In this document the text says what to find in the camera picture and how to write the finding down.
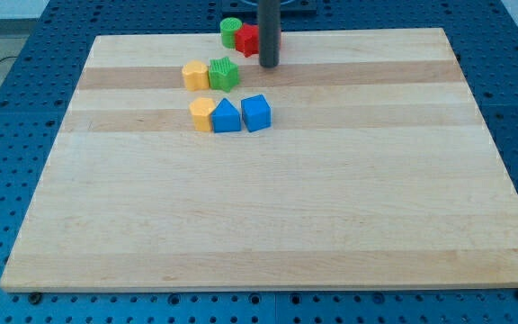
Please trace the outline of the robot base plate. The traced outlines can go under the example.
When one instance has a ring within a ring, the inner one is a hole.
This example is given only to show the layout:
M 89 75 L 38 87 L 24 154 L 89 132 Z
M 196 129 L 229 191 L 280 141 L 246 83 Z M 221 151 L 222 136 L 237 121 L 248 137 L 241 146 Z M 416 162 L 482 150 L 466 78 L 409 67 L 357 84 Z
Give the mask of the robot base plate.
M 224 14 L 254 14 L 257 11 L 258 0 L 222 0 L 221 12 Z M 282 14 L 315 13 L 317 0 L 281 0 Z

